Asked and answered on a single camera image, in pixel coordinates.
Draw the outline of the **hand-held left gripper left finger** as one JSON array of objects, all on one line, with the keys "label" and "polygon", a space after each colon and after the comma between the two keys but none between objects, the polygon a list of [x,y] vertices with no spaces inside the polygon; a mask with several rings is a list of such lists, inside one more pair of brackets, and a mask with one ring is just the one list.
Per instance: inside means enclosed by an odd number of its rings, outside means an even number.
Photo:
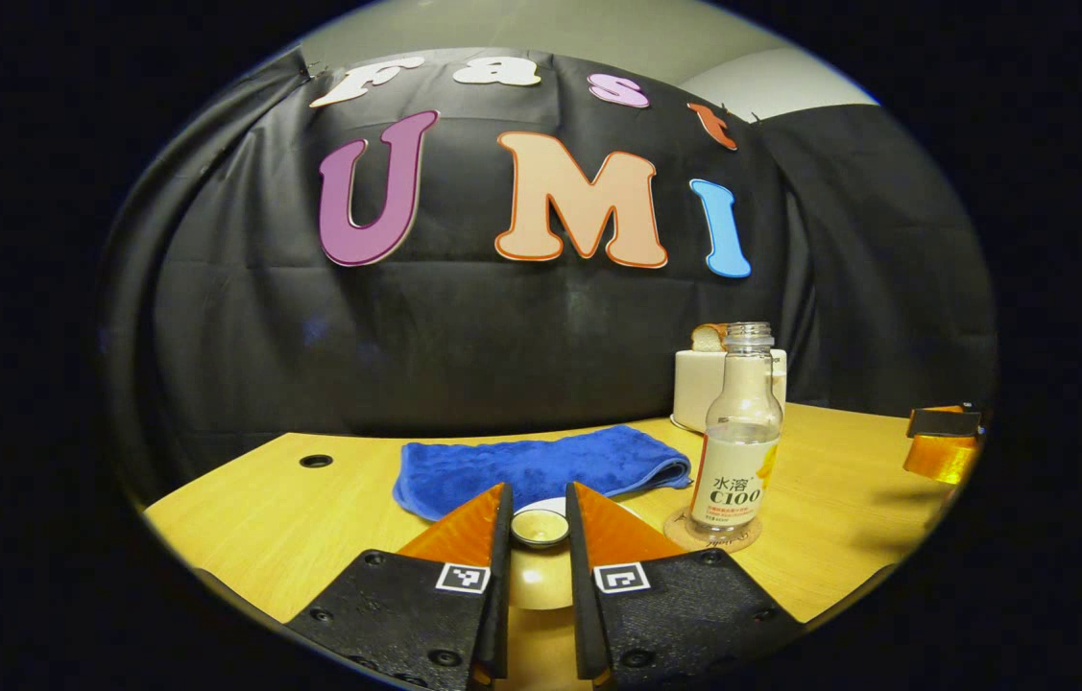
[{"label": "hand-held left gripper left finger", "polygon": [[398,550],[362,552],[286,629],[396,685],[489,690],[507,674],[513,514],[496,483]]}]

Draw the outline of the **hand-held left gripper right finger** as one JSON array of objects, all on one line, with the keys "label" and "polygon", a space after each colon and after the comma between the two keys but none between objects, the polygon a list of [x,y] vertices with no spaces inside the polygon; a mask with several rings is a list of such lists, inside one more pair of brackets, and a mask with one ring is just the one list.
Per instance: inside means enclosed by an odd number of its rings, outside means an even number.
[{"label": "hand-held left gripper right finger", "polygon": [[799,639],[803,622],[721,548],[686,550],[570,483],[577,675],[597,688],[712,688]]}]

